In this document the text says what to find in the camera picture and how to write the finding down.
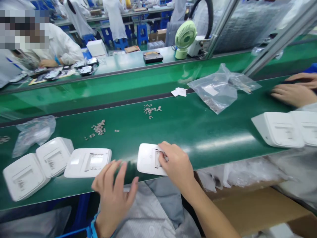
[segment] hand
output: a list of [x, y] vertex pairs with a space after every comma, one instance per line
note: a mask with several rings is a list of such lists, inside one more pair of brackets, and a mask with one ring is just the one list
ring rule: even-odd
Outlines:
[[166, 153], [168, 157], [167, 162], [163, 153], [161, 152], [158, 158], [160, 164], [171, 181], [185, 196], [188, 192], [190, 192], [192, 185], [196, 183], [193, 166], [188, 155], [177, 145], [171, 145], [166, 141], [162, 142], [158, 146]]
[[123, 192], [127, 163], [123, 162], [115, 184], [114, 174], [121, 161], [111, 161], [97, 175], [91, 188], [100, 194], [101, 210], [96, 219], [98, 237], [111, 237], [119, 223], [128, 213], [138, 190], [139, 177], [132, 181], [130, 192]]
[[41, 60], [40, 64], [39, 64], [39, 67], [40, 68], [44, 68], [44, 67], [57, 67], [58, 64], [56, 63], [55, 60], [53, 59], [44, 59], [44, 60]]
[[287, 78], [285, 81], [294, 81], [294, 80], [299, 80], [299, 79], [306, 80], [307, 82], [296, 83], [296, 84], [308, 87], [309, 89], [317, 88], [317, 74], [316, 73], [295, 74], [295, 75]]
[[317, 95], [312, 90], [297, 84], [276, 85], [271, 96], [297, 108], [317, 102]]

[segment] green fan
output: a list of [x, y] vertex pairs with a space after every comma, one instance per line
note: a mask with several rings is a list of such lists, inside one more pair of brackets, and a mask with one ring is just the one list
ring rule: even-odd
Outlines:
[[195, 23], [191, 20], [184, 22], [175, 35], [175, 45], [177, 46], [175, 58], [183, 60], [186, 58], [188, 47], [194, 42], [197, 36]]

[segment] white box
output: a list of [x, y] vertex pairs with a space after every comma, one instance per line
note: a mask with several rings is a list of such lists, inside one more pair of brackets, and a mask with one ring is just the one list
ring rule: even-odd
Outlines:
[[3, 170], [3, 175], [15, 202], [28, 198], [50, 181], [50, 178], [45, 177], [35, 153], [10, 164]]
[[288, 113], [265, 112], [251, 120], [270, 146], [302, 148], [305, 145], [297, 125]]
[[317, 112], [291, 111], [305, 144], [317, 146]]
[[167, 176], [165, 170], [159, 163], [160, 151], [164, 152], [156, 144], [140, 144], [137, 161], [138, 171], [146, 174]]
[[36, 155], [45, 176], [52, 178], [63, 173], [73, 151], [72, 141], [63, 137], [56, 137], [37, 148]]
[[67, 162], [67, 178], [94, 178], [111, 161], [111, 150], [87, 148], [73, 151]]
[[92, 57], [96, 56], [108, 56], [105, 44], [102, 40], [89, 41], [87, 48]]

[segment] left hand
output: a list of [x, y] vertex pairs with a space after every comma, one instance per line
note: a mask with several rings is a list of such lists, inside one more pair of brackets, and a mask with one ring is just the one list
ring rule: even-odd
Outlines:
[[298, 84], [276, 85], [271, 96], [297, 108], [317, 102], [317, 95], [312, 90]]
[[97, 175], [91, 188], [100, 194], [101, 210], [96, 219], [98, 237], [109, 238], [132, 206], [138, 190], [139, 177], [132, 181], [130, 192], [123, 192], [127, 163], [123, 162], [115, 183], [114, 174], [121, 161], [111, 161]]
[[56, 63], [56, 61], [55, 60], [53, 60], [53, 59], [44, 59], [44, 60], [41, 60], [41, 62], [40, 62], [40, 64], [39, 64], [39, 67], [40, 68], [44, 68], [44, 67], [46, 67], [46, 68], [48, 68], [48, 67], [57, 67], [58, 66], [58, 64]]

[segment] stool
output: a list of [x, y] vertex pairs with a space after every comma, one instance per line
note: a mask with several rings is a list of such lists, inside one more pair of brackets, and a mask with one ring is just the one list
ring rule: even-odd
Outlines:
[[132, 31], [131, 31], [129, 25], [125, 26], [125, 33], [126, 33], [126, 36], [128, 37], [128, 39], [131, 40]]
[[102, 36], [103, 36], [103, 39], [105, 40], [106, 45], [110, 46], [109, 41], [111, 41], [113, 44], [112, 33], [110, 30], [110, 27], [101, 28], [101, 32], [102, 32]]
[[142, 41], [145, 41], [146, 43], [149, 42], [148, 39], [148, 30], [146, 28], [146, 25], [138, 25], [137, 26], [138, 31], [138, 45], [141, 45]]
[[87, 45], [88, 41], [95, 40], [95, 37], [93, 36], [93, 34], [83, 35], [83, 40], [85, 44]]
[[128, 41], [126, 38], [122, 38], [122, 39], [117, 39], [114, 41], [115, 44], [115, 50], [117, 48], [120, 48], [120, 50], [124, 50], [125, 47], [128, 47]]

